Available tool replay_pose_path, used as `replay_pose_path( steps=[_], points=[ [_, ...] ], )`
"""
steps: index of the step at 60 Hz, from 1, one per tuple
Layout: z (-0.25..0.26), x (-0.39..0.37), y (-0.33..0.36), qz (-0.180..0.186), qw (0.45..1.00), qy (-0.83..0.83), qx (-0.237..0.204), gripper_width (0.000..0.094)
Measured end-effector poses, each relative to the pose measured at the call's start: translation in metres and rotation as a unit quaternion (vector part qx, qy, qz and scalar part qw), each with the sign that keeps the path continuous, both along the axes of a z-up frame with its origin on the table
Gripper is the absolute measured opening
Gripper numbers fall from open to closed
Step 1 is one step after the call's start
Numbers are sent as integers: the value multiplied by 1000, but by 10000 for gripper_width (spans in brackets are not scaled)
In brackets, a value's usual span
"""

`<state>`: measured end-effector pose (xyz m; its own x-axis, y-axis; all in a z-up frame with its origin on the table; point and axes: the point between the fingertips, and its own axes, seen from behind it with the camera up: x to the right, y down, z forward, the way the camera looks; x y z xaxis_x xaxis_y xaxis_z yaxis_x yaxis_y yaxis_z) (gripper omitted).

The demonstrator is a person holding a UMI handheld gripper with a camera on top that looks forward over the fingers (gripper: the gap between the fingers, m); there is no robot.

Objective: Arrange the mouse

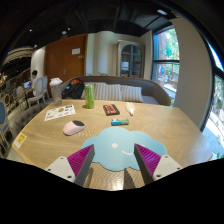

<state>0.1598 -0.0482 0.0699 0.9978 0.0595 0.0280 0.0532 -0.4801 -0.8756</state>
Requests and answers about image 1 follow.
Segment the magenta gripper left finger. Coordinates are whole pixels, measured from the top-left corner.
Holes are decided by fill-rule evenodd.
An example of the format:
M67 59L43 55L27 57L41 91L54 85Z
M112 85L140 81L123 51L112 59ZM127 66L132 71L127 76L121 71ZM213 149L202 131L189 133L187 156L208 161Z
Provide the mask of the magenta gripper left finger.
M89 145L69 157L60 156L51 163L46 171L82 186L87 177L95 155L94 145Z

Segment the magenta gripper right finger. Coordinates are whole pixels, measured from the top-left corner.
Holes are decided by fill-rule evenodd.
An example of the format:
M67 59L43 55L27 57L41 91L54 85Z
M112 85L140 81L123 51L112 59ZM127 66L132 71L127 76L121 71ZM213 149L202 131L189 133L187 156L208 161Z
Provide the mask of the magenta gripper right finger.
M134 145L134 155L146 185L182 169L169 155L162 155L141 146Z

